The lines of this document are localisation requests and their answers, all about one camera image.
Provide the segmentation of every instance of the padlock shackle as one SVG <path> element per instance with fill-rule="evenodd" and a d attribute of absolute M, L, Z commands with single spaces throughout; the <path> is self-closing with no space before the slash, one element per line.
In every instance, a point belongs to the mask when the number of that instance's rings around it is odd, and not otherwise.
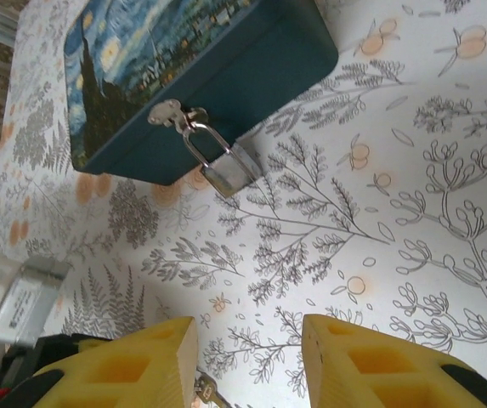
<path fill-rule="evenodd" d="M 231 150 L 229 148 L 229 144 L 226 142 L 226 140 L 223 139 L 223 137 L 220 135 L 219 132 L 217 132 L 215 129 L 207 125 L 206 123 L 202 122 L 189 122 L 189 126 L 184 130 L 183 132 L 183 141 L 184 145 L 186 148 L 189 150 L 190 153 L 204 166 L 204 167 L 209 167 L 209 162 L 207 159 L 200 153 L 198 149 L 192 144 L 190 141 L 190 135 L 193 133 L 196 133 L 199 130 L 203 130 L 210 135 L 213 136 L 213 138 L 217 141 L 217 143 L 224 149 L 224 151 L 228 154 L 231 153 Z"/>

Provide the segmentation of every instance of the metal hasp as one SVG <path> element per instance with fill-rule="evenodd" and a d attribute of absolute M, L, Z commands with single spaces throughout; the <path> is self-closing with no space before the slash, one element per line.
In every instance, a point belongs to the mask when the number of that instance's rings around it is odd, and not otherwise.
<path fill-rule="evenodd" d="M 186 148 L 201 163 L 201 173 L 225 198 L 238 193 L 262 177 L 262 170 L 258 164 L 241 146 L 235 143 L 230 148 L 220 133 L 207 125 L 207 113 L 202 108 L 184 112 L 178 100 L 165 100 L 150 110 L 149 123 L 166 127 L 174 125 L 177 132 L 183 135 Z M 197 132 L 210 134 L 224 149 L 224 154 L 209 162 L 190 140 Z"/>

